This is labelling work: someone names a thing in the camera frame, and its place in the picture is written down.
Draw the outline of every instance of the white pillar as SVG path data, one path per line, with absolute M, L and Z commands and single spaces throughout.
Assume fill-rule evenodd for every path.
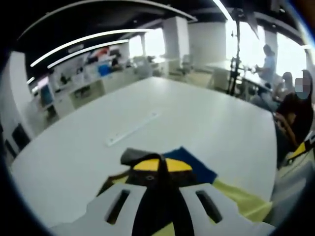
M 140 37 L 141 37 L 141 45 L 142 45 L 143 55 L 146 56 L 147 52 L 146 52 L 146 44 L 145 44 L 145 40 L 144 40 L 144 34 L 140 35 Z
M 166 58 L 182 60 L 184 55 L 189 55 L 189 33 L 185 18 L 176 16 L 164 20 L 163 31 Z
M 122 60 L 127 61 L 129 59 L 129 43 L 122 43 L 119 45 L 119 52 L 122 55 Z

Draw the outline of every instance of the black chair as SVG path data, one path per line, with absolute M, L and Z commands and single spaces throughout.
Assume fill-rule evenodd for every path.
M 30 138 L 27 136 L 21 124 L 18 124 L 18 126 L 13 130 L 12 138 L 20 151 L 30 143 Z

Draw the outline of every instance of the white table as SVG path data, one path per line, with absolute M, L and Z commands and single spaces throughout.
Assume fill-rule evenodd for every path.
M 206 64 L 208 68 L 220 68 L 224 70 L 231 70 L 231 61 L 219 61 L 219 62 L 213 62 L 213 63 L 208 63 Z M 266 91 L 271 91 L 270 88 L 266 87 L 266 81 L 264 81 L 262 78 L 260 78 L 257 74 L 252 74 L 249 71 L 244 73 L 244 70 L 241 70 L 241 77 L 242 79 L 246 82 L 245 83 L 245 95 L 246 95 L 246 100 L 249 100 L 249 84 L 253 84 L 255 86 L 261 87 L 265 89 Z
M 120 142 L 149 113 L 160 116 Z M 82 216 L 110 175 L 125 171 L 128 147 L 167 152 L 184 146 L 227 183 L 269 200 L 277 147 L 271 113 L 234 97 L 152 77 L 92 101 L 59 120 L 19 154 L 12 174 L 45 226 Z

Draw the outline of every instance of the white ceiling light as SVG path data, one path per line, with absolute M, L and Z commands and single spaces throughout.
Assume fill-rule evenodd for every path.
M 106 47 L 106 46 L 110 46 L 110 45 L 114 45 L 114 44 L 120 44 L 120 43 L 127 43 L 129 40 L 128 39 L 124 39 L 124 40 L 117 40 L 117 41 L 113 41 L 113 42 L 109 42 L 109 43 L 102 43 L 102 44 L 98 44 L 98 45 L 95 45 L 95 46 L 92 46 L 92 47 L 89 47 L 89 48 L 85 48 L 85 49 L 82 49 L 80 51 L 77 51 L 75 53 L 72 53 L 68 56 L 65 56 L 64 58 L 61 58 L 57 61 L 55 61 L 54 63 L 51 63 L 49 66 L 47 66 L 48 69 L 50 69 L 51 67 L 69 59 L 69 58 L 72 58 L 72 57 L 75 57 L 81 53 L 84 53 L 84 52 L 88 52 L 88 51 L 91 51 L 93 49 L 96 49 L 96 48 L 102 48 L 102 47 Z
M 45 55 L 42 55 L 40 58 L 38 58 L 36 61 L 34 61 L 31 64 L 31 67 L 34 67 L 35 65 L 37 65 L 42 60 L 49 57 L 51 54 L 53 54 L 53 53 L 55 53 L 55 52 L 57 52 L 63 48 L 69 47 L 73 44 L 76 44 L 76 43 L 79 43 L 79 42 L 82 42 L 82 41 L 85 41 L 85 40 L 88 40 L 91 38 L 96 38 L 96 37 L 110 35 L 110 34 L 117 34 L 117 33 L 134 33 L 134 32 L 149 32 L 149 31 L 151 31 L 151 29 L 119 29 L 119 30 L 112 30 L 112 31 L 107 31 L 107 32 L 102 32 L 102 33 L 95 33 L 95 34 L 88 35 L 88 36 L 85 36 L 82 38 L 78 38 L 78 39 L 75 39 L 71 42 L 65 43 L 65 44 L 51 50 L 50 52 L 46 53 Z
M 31 77 L 26 83 L 29 85 L 31 82 L 34 81 L 34 79 L 35 79 L 35 77 L 33 76 L 33 77 Z
M 227 9 L 225 8 L 225 6 L 222 4 L 220 0 L 212 0 L 212 1 L 218 6 L 218 8 L 221 10 L 221 12 L 223 13 L 223 15 L 226 17 L 228 21 L 233 21 L 231 15 L 228 13 Z
M 309 44 L 301 45 L 301 48 L 303 48 L 303 49 L 312 49 L 311 45 L 309 45 Z

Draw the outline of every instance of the white plastic part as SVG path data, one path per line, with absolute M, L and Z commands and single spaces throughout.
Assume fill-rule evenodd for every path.
M 236 203 L 209 183 L 183 187 L 180 191 L 190 212 L 195 236 L 267 236 L 275 228 L 264 222 L 253 223 L 243 217 Z M 197 192 L 211 199 L 222 217 L 220 222 L 215 225 L 210 222 Z
M 73 223 L 51 228 L 58 236 L 130 236 L 139 204 L 147 187 L 117 183 L 88 204 L 84 216 Z M 122 191 L 129 193 L 114 225 L 106 222 L 107 216 L 118 201 Z

